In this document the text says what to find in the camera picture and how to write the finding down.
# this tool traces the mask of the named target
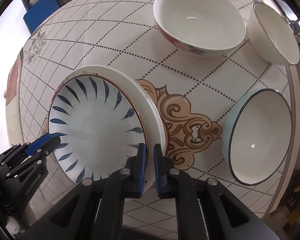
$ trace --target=brown ornate scroll pattern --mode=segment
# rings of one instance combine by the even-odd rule
[[[194,154],[207,149],[218,139],[222,128],[204,114],[192,114],[190,101],[182,95],[170,95],[166,86],[155,88],[144,79],[137,80],[156,105],[165,131],[165,155],[176,168],[187,170]]]

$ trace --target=white floor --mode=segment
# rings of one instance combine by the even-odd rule
[[[13,0],[0,17],[0,154],[10,148],[4,99],[7,78],[19,51],[30,36],[23,21],[25,13],[22,0]]]

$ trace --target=diamond grid pattern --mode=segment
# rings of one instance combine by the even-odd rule
[[[290,104],[286,70],[264,62],[252,49],[248,36],[233,52],[214,58],[193,57],[176,49],[156,30],[154,0],[73,0],[54,15],[25,46],[21,74],[20,115],[25,141],[41,135],[50,100],[58,84],[72,70],[89,64],[108,65],[134,79],[146,79],[156,88],[191,102],[192,113],[202,113],[224,125],[225,117],[245,94],[261,87],[283,93]],[[231,0],[246,21],[253,0]],[[32,42],[45,32],[40,53],[31,62]],[[221,137],[195,154],[187,171],[206,180],[215,177],[257,216],[262,217],[278,187],[285,162],[267,181],[254,187],[231,176],[221,154]],[[55,204],[74,184],[47,158],[49,174],[40,186]],[[123,224],[163,239],[177,239],[173,200],[159,200],[155,188],[140,200],[126,201]]]

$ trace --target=dark blue rim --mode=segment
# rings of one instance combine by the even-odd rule
[[[290,118],[291,118],[291,124],[292,124],[292,128],[293,128],[293,122],[292,122],[292,114],[291,114],[291,110],[290,110],[290,107],[288,106],[288,103],[287,101],[285,100],[284,96],[282,96],[282,94],[280,92],[278,92],[277,90],[274,90],[272,88],[263,88],[263,89],[260,89],[258,90],[257,92],[254,92],[249,98],[248,100],[246,100],[246,102],[244,103],[244,105],[241,107],[238,115],[237,115],[237,118],[235,119],[234,121],[234,124],[233,124],[233,128],[232,128],[232,131],[231,131],[231,135],[230,135],[230,140],[229,140],[229,153],[228,153],[228,160],[229,160],[229,167],[230,167],[230,171],[231,171],[231,174],[232,176],[235,178],[236,181],[238,181],[240,184],[242,185],[245,185],[245,186],[255,186],[255,185],[258,185],[258,184],[261,184],[262,182],[266,181],[267,179],[269,179],[271,176],[273,176],[274,173],[276,173],[276,171],[279,169],[279,167],[282,165],[287,153],[288,153],[288,149],[291,145],[291,140],[292,140],[292,133],[291,133],[291,137],[290,137],[290,142],[288,144],[288,148],[286,150],[286,154],[284,155],[284,158],[283,160],[281,161],[281,163],[279,164],[279,166],[275,169],[275,171],[270,175],[268,176],[266,179],[263,179],[262,181],[259,181],[259,182],[256,182],[256,183],[246,183],[246,182],[243,182],[241,180],[238,179],[238,177],[234,174],[234,171],[232,169],[232,164],[231,164],[231,143],[232,143],[232,137],[233,137],[233,133],[234,133],[234,130],[235,130],[235,126],[237,125],[237,121],[239,120],[239,117],[241,115],[241,113],[243,112],[244,108],[247,106],[247,104],[251,101],[252,98],[254,98],[257,94],[261,93],[261,92],[264,92],[264,91],[273,91],[277,94],[279,94],[283,100],[285,101],[287,107],[288,107],[288,111],[290,113]]]

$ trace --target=plate with blue leaf pattern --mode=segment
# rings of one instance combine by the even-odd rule
[[[93,73],[59,86],[48,115],[49,133],[58,133],[56,159],[74,182],[107,178],[148,145],[138,110],[114,82]]]

